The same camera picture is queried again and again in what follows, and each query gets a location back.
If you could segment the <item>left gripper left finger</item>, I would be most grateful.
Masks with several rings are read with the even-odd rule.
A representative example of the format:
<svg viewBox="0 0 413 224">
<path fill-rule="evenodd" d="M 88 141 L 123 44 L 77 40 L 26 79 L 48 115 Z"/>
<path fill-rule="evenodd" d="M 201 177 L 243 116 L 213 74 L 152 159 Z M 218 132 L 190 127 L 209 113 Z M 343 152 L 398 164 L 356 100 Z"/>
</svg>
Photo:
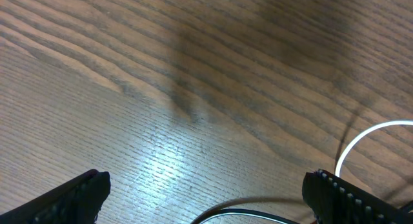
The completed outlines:
<svg viewBox="0 0 413 224">
<path fill-rule="evenodd" d="M 110 187 L 110 174 L 92 169 L 2 214 L 1 223 L 94 224 Z"/>
</svg>

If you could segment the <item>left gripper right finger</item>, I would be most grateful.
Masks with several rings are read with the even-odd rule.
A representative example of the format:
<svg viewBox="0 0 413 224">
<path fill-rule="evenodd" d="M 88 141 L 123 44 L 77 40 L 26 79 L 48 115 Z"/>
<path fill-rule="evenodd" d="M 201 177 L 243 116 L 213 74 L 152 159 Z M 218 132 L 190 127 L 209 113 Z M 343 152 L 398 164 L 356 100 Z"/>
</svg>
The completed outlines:
<svg viewBox="0 0 413 224">
<path fill-rule="evenodd" d="M 326 170 L 307 172 L 302 196 L 322 224 L 412 224 L 412 203 L 396 208 Z"/>
</svg>

